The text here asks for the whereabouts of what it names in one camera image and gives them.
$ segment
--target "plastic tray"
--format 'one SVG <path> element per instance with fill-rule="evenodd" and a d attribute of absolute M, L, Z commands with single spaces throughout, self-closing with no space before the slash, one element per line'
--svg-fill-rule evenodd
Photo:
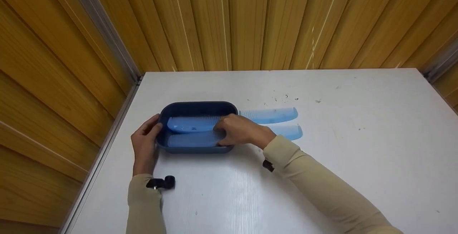
<path fill-rule="evenodd" d="M 167 105 L 161 112 L 159 122 L 162 123 L 162 130 L 156 138 L 156 146 L 168 153 L 226 153 L 233 146 L 208 146 L 208 147 L 169 147 L 169 137 L 176 132 L 167 127 L 170 117 L 208 117 L 225 116 L 231 113 L 238 114 L 237 108 L 230 102 L 175 102 Z"/>

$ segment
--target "metal frame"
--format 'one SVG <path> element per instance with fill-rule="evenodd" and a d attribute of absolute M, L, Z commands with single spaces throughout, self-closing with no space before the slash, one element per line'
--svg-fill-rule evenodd
<path fill-rule="evenodd" d="M 137 81 L 136 85 L 132 87 L 129 94 L 127 95 L 127 98 L 124 101 L 124 104 L 122 105 L 118 115 L 116 116 L 113 125 L 111 125 L 111 128 L 108 131 L 108 135 L 105 137 L 102 147 L 100 148 L 97 157 L 89 173 L 87 174 L 83 186 L 81 187 L 80 192 L 73 203 L 72 209 L 69 211 L 67 219 L 65 220 L 65 223 L 60 229 L 59 233 L 67 234 L 72 231 L 73 226 L 75 225 L 75 222 L 77 221 L 78 216 L 81 213 L 81 210 L 86 202 L 87 195 L 91 191 L 97 179 L 98 173 L 100 172 L 103 162 L 105 161 L 105 158 L 107 157 L 108 152 L 110 151 L 111 145 L 113 144 L 115 137 L 118 134 L 119 128 L 121 127 L 121 124 L 124 118 L 126 117 L 127 111 L 129 110 L 129 107 L 135 97 L 135 94 L 137 93 L 137 90 L 140 86 L 142 79 L 143 77 L 141 77 L 140 80 Z"/>
<path fill-rule="evenodd" d="M 458 38 L 455 39 L 425 70 L 425 78 L 431 84 L 458 62 Z"/>
<path fill-rule="evenodd" d="M 100 0 L 80 0 L 94 25 L 102 35 L 110 50 L 116 56 L 118 63 L 130 77 L 132 84 L 139 80 L 141 73 L 127 50 L 124 42 L 116 31 Z"/>

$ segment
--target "wooden paneling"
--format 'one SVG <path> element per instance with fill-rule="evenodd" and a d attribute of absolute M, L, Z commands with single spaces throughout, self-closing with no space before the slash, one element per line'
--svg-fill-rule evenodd
<path fill-rule="evenodd" d="M 348 69 L 389 0 L 349 0 L 321 69 Z"/>
<path fill-rule="evenodd" d="M 233 70 L 260 70 L 268 0 L 229 0 Z"/>
<path fill-rule="evenodd" d="M 139 70 L 141 72 L 159 71 L 159 66 L 149 48 L 129 0 L 100 0 L 100 2 Z"/>
<path fill-rule="evenodd" d="M 7 234 L 57 234 L 58 228 L 24 224 L 17 221 L 2 221 L 0 220 L 0 233 Z"/>
<path fill-rule="evenodd" d="M 96 144 L 113 118 L 0 0 L 0 69 Z"/>
<path fill-rule="evenodd" d="M 288 69 L 307 0 L 269 0 L 261 69 Z"/>
<path fill-rule="evenodd" d="M 57 0 L 6 0 L 106 110 L 116 117 L 126 98 Z"/>
<path fill-rule="evenodd" d="M 0 218 L 60 227 L 77 181 L 0 146 Z"/>
<path fill-rule="evenodd" d="M 457 3 L 458 0 L 431 0 L 381 67 L 404 65 Z"/>
<path fill-rule="evenodd" d="M 321 63 L 347 0 L 308 0 L 290 69 L 316 69 Z"/>
<path fill-rule="evenodd" d="M 434 83 L 434 87 L 445 99 L 452 95 L 452 93 L 458 89 L 458 63 L 445 72 Z"/>
<path fill-rule="evenodd" d="M 402 67 L 417 68 L 420 71 L 424 71 L 431 61 L 457 37 L 458 4 L 455 5 Z"/>
<path fill-rule="evenodd" d="M 90 17 L 80 4 L 79 0 L 58 0 L 67 14 L 71 17 L 80 32 L 84 35 L 92 49 L 97 53 L 100 60 L 110 71 L 113 78 L 119 84 L 124 94 L 128 94 L 132 83 L 126 73 L 115 59 L 112 51 L 102 38 Z"/>
<path fill-rule="evenodd" d="M 229 0 L 191 0 L 206 70 L 231 70 Z"/>
<path fill-rule="evenodd" d="M 98 147 L 2 72 L 0 121 L 1 145 L 76 180 L 85 179 Z"/>
<path fill-rule="evenodd" d="M 190 0 L 154 0 L 179 71 L 204 71 Z"/>
<path fill-rule="evenodd" d="M 351 68 L 379 68 L 429 1 L 390 0 L 353 60 Z"/>
<path fill-rule="evenodd" d="M 445 100 L 451 105 L 451 106 L 458 106 L 458 85 L 456 89 L 451 92 L 449 95 L 445 97 Z"/>
<path fill-rule="evenodd" d="M 129 0 L 149 47 L 161 71 L 176 71 L 177 66 L 152 0 Z"/>

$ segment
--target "beige sleeve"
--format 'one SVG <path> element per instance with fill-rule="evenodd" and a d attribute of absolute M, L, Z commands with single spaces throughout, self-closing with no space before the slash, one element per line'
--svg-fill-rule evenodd
<path fill-rule="evenodd" d="M 402 234 L 363 195 L 283 136 L 264 148 L 264 156 L 345 233 Z"/>
<path fill-rule="evenodd" d="M 150 174 L 135 175 L 129 184 L 126 234 L 165 234 L 161 193 L 146 187 L 151 178 Z"/>

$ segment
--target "translucent comb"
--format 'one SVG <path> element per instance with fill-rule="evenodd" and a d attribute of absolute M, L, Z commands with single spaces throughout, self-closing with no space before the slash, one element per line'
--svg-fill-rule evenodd
<path fill-rule="evenodd" d="M 297 118 L 295 107 L 279 109 L 262 109 L 239 111 L 239 115 L 249 118 L 258 124 L 279 123 Z M 167 127 L 178 133 L 211 131 L 221 117 L 171 117 Z"/>
<path fill-rule="evenodd" d="M 282 135 L 289 140 L 302 137 L 300 126 L 273 126 L 271 130 L 277 135 Z M 172 135 L 167 142 L 169 147 L 213 147 L 225 137 L 220 131 L 205 131 L 198 133 L 183 133 Z"/>

